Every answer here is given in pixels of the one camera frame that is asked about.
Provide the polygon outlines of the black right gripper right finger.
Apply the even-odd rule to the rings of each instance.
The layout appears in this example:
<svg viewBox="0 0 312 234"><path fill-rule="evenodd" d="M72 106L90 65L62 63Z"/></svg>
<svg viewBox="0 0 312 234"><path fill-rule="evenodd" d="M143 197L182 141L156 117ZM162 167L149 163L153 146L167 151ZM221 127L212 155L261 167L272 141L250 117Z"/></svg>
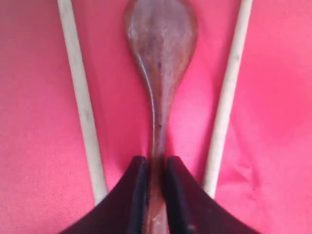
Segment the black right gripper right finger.
<svg viewBox="0 0 312 234"><path fill-rule="evenodd" d="M200 187L177 156L167 159L165 201L172 234L257 234Z"/></svg>

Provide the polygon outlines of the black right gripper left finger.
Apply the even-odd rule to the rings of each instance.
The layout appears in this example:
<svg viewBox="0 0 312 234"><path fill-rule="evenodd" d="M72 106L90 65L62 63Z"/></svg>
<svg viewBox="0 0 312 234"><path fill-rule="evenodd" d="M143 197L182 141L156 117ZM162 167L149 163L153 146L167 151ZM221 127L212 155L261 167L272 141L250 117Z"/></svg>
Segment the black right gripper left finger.
<svg viewBox="0 0 312 234"><path fill-rule="evenodd" d="M135 156L109 194L63 234L141 234L147 198L146 158Z"/></svg>

